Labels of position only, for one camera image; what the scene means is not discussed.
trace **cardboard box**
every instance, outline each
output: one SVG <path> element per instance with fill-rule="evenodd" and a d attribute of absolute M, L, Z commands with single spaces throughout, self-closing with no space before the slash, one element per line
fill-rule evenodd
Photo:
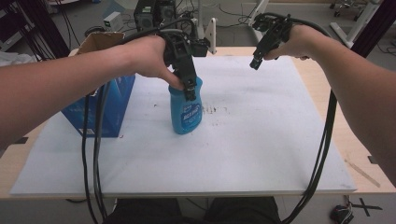
<path fill-rule="evenodd" d="M 81 44 L 77 54 L 87 53 L 100 49 L 108 49 L 114 46 L 118 41 L 123 39 L 122 33 L 92 33 Z M 118 77 L 110 81 L 110 89 L 104 108 L 102 137 L 118 137 L 120 127 L 125 115 L 125 110 L 129 102 L 132 87 L 134 85 L 134 76 Z M 90 96 L 89 118 L 88 118 L 88 137 L 94 137 L 95 114 L 98 95 Z M 84 120 L 85 97 L 77 100 L 73 104 L 62 110 L 62 113 L 82 134 Z"/>

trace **blue spray bottle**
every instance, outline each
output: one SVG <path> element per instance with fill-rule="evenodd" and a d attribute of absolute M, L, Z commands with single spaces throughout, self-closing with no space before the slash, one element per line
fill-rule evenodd
<path fill-rule="evenodd" d="M 171 117 L 174 131 L 178 134 L 194 130 L 202 119 L 200 90 L 202 80 L 196 77 L 196 86 L 190 90 L 179 91 L 169 86 L 171 93 Z"/>

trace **black cable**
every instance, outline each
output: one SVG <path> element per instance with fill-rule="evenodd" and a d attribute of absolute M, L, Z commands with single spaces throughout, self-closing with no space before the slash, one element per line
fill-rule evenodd
<path fill-rule="evenodd" d="M 99 146 L 98 146 L 98 129 L 99 129 L 99 122 L 102 114 L 102 99 L 103 99 L 103 94 L 104 94 L 104 87 L 102 86 L 97 95 L 97 101 L 96 101 L 96 115 L 95 115 L 95 137 L 94 137 L 94 142 L 93 142 L 93 192 L 95 195 L 95 200 L 98 205 L 100 214 L 102 215 L 102 219 L 105 219 L 105 212 L 104 212 L 104 206 L 103 206 L 103 201 L 101 200 L 101 193 L 99 192 L 98 188 L 98 176 L 99 176 L 99 169 L 98 169 L 98 157 L 99 157 Z"/>
<path fill-rule="evenodd" d="M 191 6 L 192 6 L 192 11 L 191 12 L 193 12 L 193 11 L 195 11 L 194 3 L 192 2 L 192 0 L 190 0 L 190 3 L 191 3 Z"/>
<path fill-rule="evenodd" d="M 281 18 L 281 19 L 284 19 L 284 20 L 288 18 L 286 16 L 283 16 L 283 15 L 280 15 L 280 14 L 277 14 L 277 13 L 273 13 L 273 12 L 265 12 L 265 13 L 262 13 L 262 15 L 278 17 L 278 18 Z M 303 20 L 295 19 L 295 18 L 290 18 L 290 20 L 293 23 L 300 23 L 300 24 L 303 24 L 303 25 L 310 26 L 310 27 L 314 28 L 315 30 L 323 33 L 324 35 L 326 35 L 328 37 L 332 37 L 329 32 L 327 32 L 325 29 L 323 29 L 321 26 L 317 25 L 316 23 L 313 23 L 312 21 L 303 21 Z"/>
<path fill-rule="evenodd" d="M 76 42 L 78 43 L 78 45 L 80 45 L 79 41 L 76 37 L 76 33 L 73 29 L 72 23 L 70 22 L 69 17 L 67 16 L 66 12 L 64 11 L 63 4 L 62 4 L 61 0 L 55 0 L 55 2 L 59 6 L 59 9 L 64 16 L 64 21 L 66 22 L 67 32 L 69 33 L 69 44 L 71 45 L 71 35 L 70 35 L 70 30 L 71 30 L 74 38 L 76 39 Z"/>
<path fill-rule="evenodd" d="M 88 185 L 88 167 L 87 167 L 87 156 L 86 156 L 86 143 L 87 143 L 87 127 L 88 127 L 88 116 L 90 109 L 90 95 L 85 96 L 84 105 L 84 123 L 82 128 L 82 143 L 81 143 L 81 155 L 82 155 L 82 165 L 84 168 L 84 189 L 85 198 L 87 199 L 88 209 L 90 210 L 91 218 L 95 224 L 98 223 L 96 216 L 92 210 L 91 197 L 90 197 L 90 187 Z"/>
<path fill-rule="evenodd" d="M 326 161 L 326 157 L 329 152 L 329 147 L 332 140 L 332 127 L 335 119 L 336 106 L 337 106 L 337 99 L 335 98 L 334 93 L 331 91 L 325 128 L 320 142 L 319 153 L 313 174 L 311 176 L 311 180 L 309 182 L 307 190 L 304 192 L 303 198 L 298 202 L 297 206 L 294 208 L 291 214 L 282 221 L 282 223 L 291 223 L 300 214 L 300 212 L 303 210 L 303 208 L 308 204 L 309 200 L 315 194 L 321 173 L 323 171 L 324 162 Z"/>
<path fill-rule="evenodd" d="M 103 193 L 100 183 L 99 174 L 99 151 L 102 139 L 102 124 L 103 115 L 105 114 L 106 99 L 110 89 L 110 82 L 107 82 L 105 86 L 102 86 L 99 90 L 98 103 L 96 105 L 96 121 L 95 121 L 95 141 L 93 149 L 93 186 L 95 191 L 95 198 L 98 202 L 99 209 L 101 211 L 102 218 L 107 217 L 107 211 L 103 202 Z"/>
<path fill-rule="evenodd" d="M 105 31 L 106 29 L 102 26 L 92 26 L 84 32 L 84 36 L 87 37 L 91 33 L 105 32 Z"/>
<path fill-rule="evenodd" d="M 388 54 L 391 54 L 393 56 L 396 56 L 396 51 L 391 51 L 392 49 L 396 49 L 395 47 L 389 47 L 389 48 L 387 48 L 387 50 L 384 50 L 381 47 L 379 47 L 378 43 L 376 44 L 376 46 L 379 48 L 379 50 L 381 50 L 381 52 L 388 53 Z"/>
<path fill-rule="evenodd" d="M 143 36 L 146 36 L 146 35 L 158 34 L 161 30 L 166 29 L 167 27 L 170 27 L 170 26 L 172 26 L 172 25 L 174 25 L 176 23 L 183 22 L 183 21 L 187 21 L 191 25 L 192 28 L 191 28 L 190 36 L 193 37 L 193 38 L 196 38 L 197 33 L 195 31 L 196 30 L 195 24 L 190 19 L 180 18 L 180 19 L 177 19 L 175 21 L 171 21 L 171 22 L 169 22 L 169 23 L 167 23 L 167 24 L 165 24 L 163 26 L 160 26 L 160 27 L 154 27 L 154 28 L 151 28 L 151 29 L 147 29 L 147 30 L 138 32 L 138 33 L 133 34 L 133 35 L 128 35 L 125 38 L 123 38 L 116 45 L 123 45 L 123 44 L 126 44 L 126 43 L 128 43 L 128 42 L 130 42 L 132 40 L 135 40 L 137 38 L 140 38 L 140 37 L 143 37 Z"/>
<path fill-rule="evenodd" d="M 127 20 L 122 19 L 122 22 L 123 22 L 123 24 L 125 24 L 125 25 L 128 26 L 129 28 L 133 28 L 133 27 L 131 27 L 130 24 L 129 24 L 129 23 L 131 23 L 131 22 L 134 23 L 134 19 L 132 19 L 132 16 L 131 16 L 130 14 L 121 14 L 121 16 L 128 16 L 129 19 L 127 19 Z"/>
<path fill-rule="evenodd" d="M 178 8 L 178 7 L 181 5 L 181 3 L 183 3 L 183 0 L 180 0 L 180 2 L 178 3 L 178 5 L 176 6 L 176 8 Z"/>
<path fill-rule="evenodd" d="M 87 202 L 87 199 L 82 199 L 82 200 L 66 199 L 66 201 L 70 202 L 70 203 L 85 203 L 85 202 Z"/>
<path fill-rule="evenodd" d="M 189 198 L 186 198 L 186 200 L 189 201 L 190 203 L 192 203 L 193 205 L 195 205 L 197 208 L 199 208 L 199 209 L 201 209 L 201 210 L 203 210 L 205 212 L 207 211 L 206 208 L 203 208 L 201 205 L 199 205 L 198 203 L 195 203 L 193 200 L 191 200 Z"/>
<path fill-rule="evenodd" d="M 238 26 L 238 25 L 246 24 L 247 20 L 251 18 L 251 14 L 253 14 L 253 12 L 254 12 L 254 10 L 256 9 L 256 7 L 254 7 L 254 8 L 250 11 L 250 13 L 249 13 L 248 15 L 244 15 L 242 4 L 241 4 L 241 8 L 242 8 L 242 14 L 236 14 L 236 13 L 231 13 L 231 12 L 224 11 L 224 10 L 221 8 L 221 4 L 219 4 L 219 10 L 220 10 L 221 12 L 223 12 L 223 13 L 225 13 L 225 14 L 228 14 L 228 15 L 232 15 L 232 16 L 239 16 L 240 18 L 238 18 L 238 22 L 239 22 L 239 23 L 232 24 L 232 25 L 226 25 L 226 26 L 221 26 L 221 25 L 217 25 L 217 26 L 220 27 L 220 28 L 230 28 L 230 27 L 233 27 L 233 26 Z"/>
<path fill-rule="evenodd" d="M 37 34 L 37 39 L 40 41 L 40 43 L 38 43 L 37 40 L 35 40 L 35 42 L 37 43 L 37 46 L 39 47 L 39 49 L 41 50 L 41 52 L 43 54 L 45 54 L 47 56 L 48 59 L 55 59 L 55 56 L 52 54 L 52 52 L 48 49 L 46 43 L 44 43 L 44 40 L 41 36 L 41 34 Z"/>
<path fill-rule="evenodd" d="M 134 31 L 134 30 L 137 30 L 137 28 L 132 28 L 132 29 L 128 29 L 128 30 L 123 30 L 123 31 L 121 31 L 122 33 L 125 33 L 125 32 L 128 32 L 128 31 Z"/>

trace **wooden table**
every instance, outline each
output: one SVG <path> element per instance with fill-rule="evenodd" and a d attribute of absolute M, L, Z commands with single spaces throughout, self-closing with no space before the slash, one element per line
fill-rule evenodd
<path fill-rule="evenodd" d="M 254 48 L 218 48 L 217 56 L 251 55 Z M 325 120 L 330 87 L 323 71 L 312 60 L 300 61 L 293 59 L 305 86 L 311 95 L 319 114 Z M 9 194 L 10 189 L 18 178 L 29 155 L 30 148 L 37 135 L 43 128 L 40 125 L 26 136 L 29 137 L 24 145 L 10 146 L 0 160 L 0 199 L 20 198 Z M 340 109 L 337 110 L 332 139 L 340 151 L 348 171 L 358 188 L 354 193 L 394 193 L 396 192 L 388 178 L 376 164 L 368 160 L 370 153 L 350 130 Z"/>

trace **hand-mounted device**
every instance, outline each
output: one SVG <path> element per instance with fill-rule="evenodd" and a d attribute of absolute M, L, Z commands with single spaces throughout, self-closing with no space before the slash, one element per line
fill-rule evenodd
<path fill-rule="evenodd" d="M 250 67 L 259 69 L 262 64 L 262 58 L 272 49 L 277 49 L 282 42 L 287 42 L 290 36 L 291 27 L 294 24 L 308 25 L 321 33 L 330 36 L 325 30 L 316 24 L 309 21 L 302 21 L 294 19 L 288 16 L 282 16 L 275 13 L 262 13 L 254 18 L 252 23 L 253 29 L 265 33 L 256 46 L 256 50 L 253 53 L 253 60 L 250 63 Z"/>
<path fill-rule="evenodd" d="M 178 22 L 188 22 L 191 25 L 189 34 L 178 29 L 167 29 Z M 210 43 L 207 39 L 198 39 L 195 24 L 187 18 L 172 21 L 163 26 L 151 28 L 134 35 L 127 36 L 121 42 L 125 44 L 131 40 L 146 36 L 159 35 L 166 41 L 163 60 L 167 66 L 172 64 L 174 74 L 184 84 L 184 94 L 187 101 L 195 100 L 195 86 L 197 75 L 195 73 L 192 56 L 205 57 Z"/>

